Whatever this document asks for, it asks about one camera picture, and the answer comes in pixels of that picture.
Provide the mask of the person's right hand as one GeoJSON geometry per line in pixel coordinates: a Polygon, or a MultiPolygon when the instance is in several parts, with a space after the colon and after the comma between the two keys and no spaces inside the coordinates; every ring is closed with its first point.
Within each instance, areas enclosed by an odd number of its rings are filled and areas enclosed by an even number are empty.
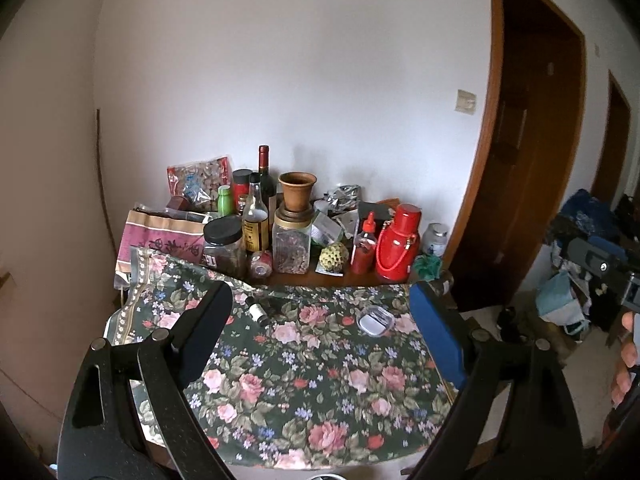
{"type": "Polygon", "coordinates": [[[611,385],[611,400],[614,408],[617,408],[623,402],[624,397],[631,389],[631,369],[638,361],[638,348],[634,342],[634,335],[636,334],[634,321],[636,316],[634,312],[628,311],[622,317],[622,325],[627,331],[627,335],[620,347],[620,359],[616,364],[611,385]]]}

